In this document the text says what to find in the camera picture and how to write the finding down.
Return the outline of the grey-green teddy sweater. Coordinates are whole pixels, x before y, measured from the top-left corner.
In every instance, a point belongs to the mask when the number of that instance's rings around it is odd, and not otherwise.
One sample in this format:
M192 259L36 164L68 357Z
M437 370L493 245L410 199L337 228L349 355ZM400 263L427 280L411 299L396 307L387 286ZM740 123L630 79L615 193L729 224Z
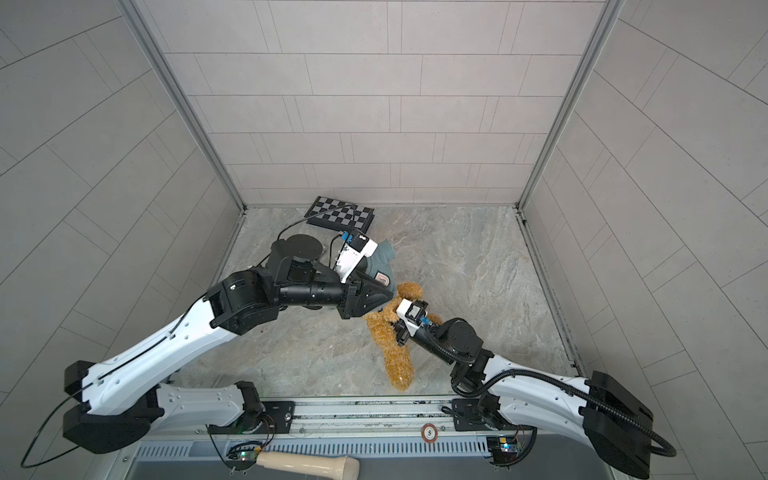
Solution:
M392 244L385 240L378 244L370 257L365 257L362 260L358 269L386 287L392 294L395 294L396 286L394 285L394 275L391 267L391 262L395 257L396 254Z

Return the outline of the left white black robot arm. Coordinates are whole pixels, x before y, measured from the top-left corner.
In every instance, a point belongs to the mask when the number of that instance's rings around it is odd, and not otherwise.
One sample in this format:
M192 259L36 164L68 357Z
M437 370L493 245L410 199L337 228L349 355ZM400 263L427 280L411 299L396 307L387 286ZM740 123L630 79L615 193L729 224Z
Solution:
M77 403L63 416L64 438L104 454L164 429L272 429L251 382L200 389L165 381L205 352L276 320L289 306L333 306L350 319L392 300L385 275L391 255L359 232L343 234L342 241L335 264L327 266L316 238L297 234L277 240L265 266L230 274L148 338L101 363L70 365L65 390Z

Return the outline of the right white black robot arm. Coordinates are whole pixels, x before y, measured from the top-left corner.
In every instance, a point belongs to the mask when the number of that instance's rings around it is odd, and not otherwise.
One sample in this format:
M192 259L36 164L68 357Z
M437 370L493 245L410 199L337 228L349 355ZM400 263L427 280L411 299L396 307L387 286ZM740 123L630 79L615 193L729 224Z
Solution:
M412 341L451 366L451 388L471 409L466 419L491 430L526 427L590 446L609 466L629 476L650 476L653 414L610 375L588 378L542 372L487 350L462 318L439 324L422 301L396 309L395 338Z

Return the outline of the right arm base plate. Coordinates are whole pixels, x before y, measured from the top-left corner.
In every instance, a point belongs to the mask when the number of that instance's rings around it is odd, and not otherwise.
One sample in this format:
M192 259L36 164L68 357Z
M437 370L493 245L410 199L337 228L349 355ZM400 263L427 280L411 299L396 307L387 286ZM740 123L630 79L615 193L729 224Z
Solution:
M518 425L505 420L497 410L487 407L485 401L479 399L454 398L449 407L442 411L453 418L454 429L457 432L480 431L531 431L535 427Z

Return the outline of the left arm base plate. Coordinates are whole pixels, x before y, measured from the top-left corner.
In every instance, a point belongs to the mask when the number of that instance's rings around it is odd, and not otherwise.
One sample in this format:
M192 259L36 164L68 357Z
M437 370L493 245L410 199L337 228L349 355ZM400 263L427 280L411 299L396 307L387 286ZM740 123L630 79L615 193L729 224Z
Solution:
M244 406L244 412L225 426L208 425L214 435L287 434L296 407L294 401L267 401Z

